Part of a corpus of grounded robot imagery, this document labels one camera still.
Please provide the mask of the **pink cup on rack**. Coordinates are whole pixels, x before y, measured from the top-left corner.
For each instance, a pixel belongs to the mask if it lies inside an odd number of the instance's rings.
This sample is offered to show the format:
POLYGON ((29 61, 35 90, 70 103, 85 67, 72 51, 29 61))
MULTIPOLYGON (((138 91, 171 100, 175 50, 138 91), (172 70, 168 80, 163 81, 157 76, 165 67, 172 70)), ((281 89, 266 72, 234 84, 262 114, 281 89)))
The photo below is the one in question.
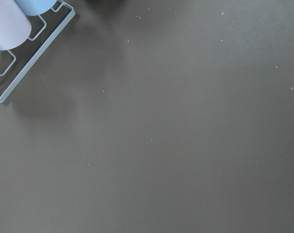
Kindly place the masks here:
POLYGON ((13 0, 0 0, 0 50, 18 47, 28 39, 31 23, 13 0))

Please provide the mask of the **pastel cup rack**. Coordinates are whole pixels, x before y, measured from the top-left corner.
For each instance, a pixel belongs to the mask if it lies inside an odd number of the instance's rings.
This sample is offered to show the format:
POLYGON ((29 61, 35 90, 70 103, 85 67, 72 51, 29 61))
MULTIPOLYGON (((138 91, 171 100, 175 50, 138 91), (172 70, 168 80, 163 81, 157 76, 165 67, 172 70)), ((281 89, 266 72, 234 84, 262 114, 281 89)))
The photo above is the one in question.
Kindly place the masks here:
POLYGON ((53 40, 75 16, 64 0, 45 13, 26 16, 32 26, 27 40, 10 50, 0 50, 0 103, 3 103, 53 40))

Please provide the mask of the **blue cup on rack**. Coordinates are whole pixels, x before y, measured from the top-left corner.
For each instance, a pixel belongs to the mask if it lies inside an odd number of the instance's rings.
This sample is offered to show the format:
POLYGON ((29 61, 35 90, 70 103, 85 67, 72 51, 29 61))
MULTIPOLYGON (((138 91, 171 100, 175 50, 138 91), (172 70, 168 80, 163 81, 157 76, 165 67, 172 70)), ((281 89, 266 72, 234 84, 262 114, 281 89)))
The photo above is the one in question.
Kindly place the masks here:
POLYGON ((15 3, 27 16, 37 16, 47 12, 57 0, 15 0, 15 3))

